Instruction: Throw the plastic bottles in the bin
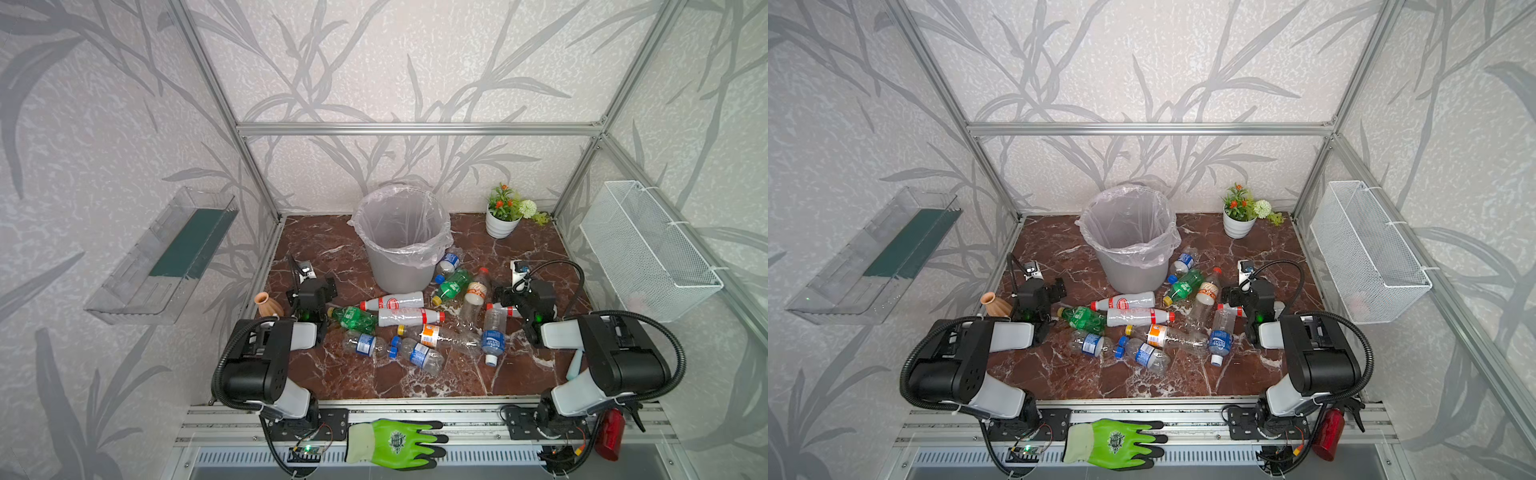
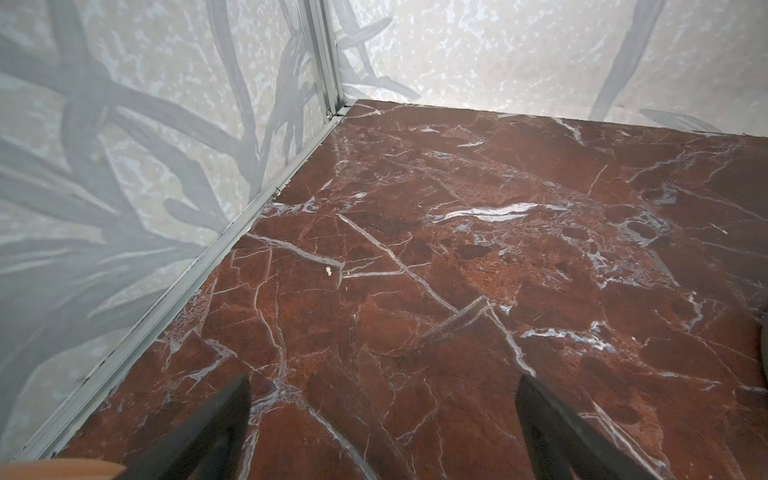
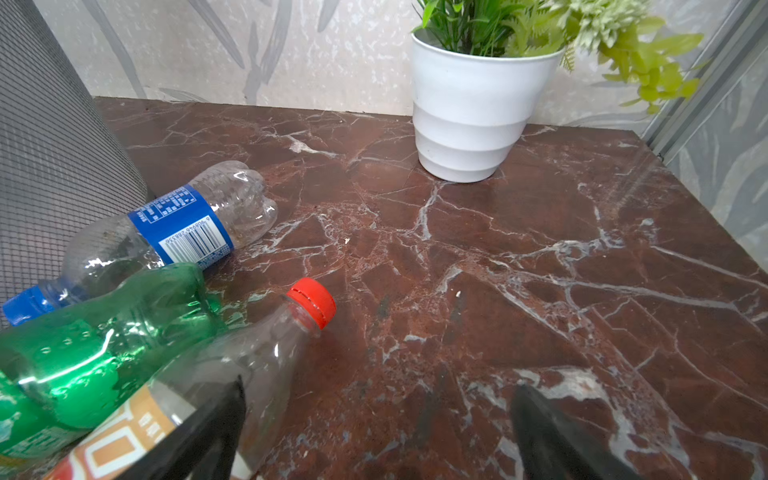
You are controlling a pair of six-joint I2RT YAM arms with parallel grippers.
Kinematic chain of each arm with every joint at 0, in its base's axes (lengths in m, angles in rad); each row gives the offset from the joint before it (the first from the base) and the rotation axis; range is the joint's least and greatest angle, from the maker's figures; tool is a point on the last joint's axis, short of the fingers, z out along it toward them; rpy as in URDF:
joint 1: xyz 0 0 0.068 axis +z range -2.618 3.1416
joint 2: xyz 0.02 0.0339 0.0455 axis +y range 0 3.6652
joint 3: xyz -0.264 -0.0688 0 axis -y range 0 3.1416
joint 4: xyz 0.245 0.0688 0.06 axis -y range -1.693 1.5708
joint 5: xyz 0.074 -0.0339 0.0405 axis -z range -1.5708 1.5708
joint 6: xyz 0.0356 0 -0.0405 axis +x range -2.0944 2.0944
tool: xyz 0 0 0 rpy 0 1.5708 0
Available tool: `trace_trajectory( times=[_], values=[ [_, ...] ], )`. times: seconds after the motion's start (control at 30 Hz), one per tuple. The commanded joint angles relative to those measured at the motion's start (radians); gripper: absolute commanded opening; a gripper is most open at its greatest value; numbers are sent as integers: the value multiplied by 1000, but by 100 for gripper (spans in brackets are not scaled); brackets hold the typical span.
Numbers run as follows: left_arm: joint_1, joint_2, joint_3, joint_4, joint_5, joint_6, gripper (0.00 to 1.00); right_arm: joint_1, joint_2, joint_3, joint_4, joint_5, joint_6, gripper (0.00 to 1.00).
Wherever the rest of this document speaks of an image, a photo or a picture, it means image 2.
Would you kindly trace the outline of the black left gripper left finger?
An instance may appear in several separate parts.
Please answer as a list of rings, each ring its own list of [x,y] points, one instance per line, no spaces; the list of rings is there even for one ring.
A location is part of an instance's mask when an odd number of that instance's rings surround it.
[[[248,425],[250,384],[241,376],[153,444],[120,479],[233,479]]]

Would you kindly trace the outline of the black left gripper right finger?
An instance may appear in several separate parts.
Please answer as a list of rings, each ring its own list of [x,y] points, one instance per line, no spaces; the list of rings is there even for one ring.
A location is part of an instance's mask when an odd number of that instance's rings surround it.
[[[537,479],[651,479],[535,377],[521,377],[516,410]]]

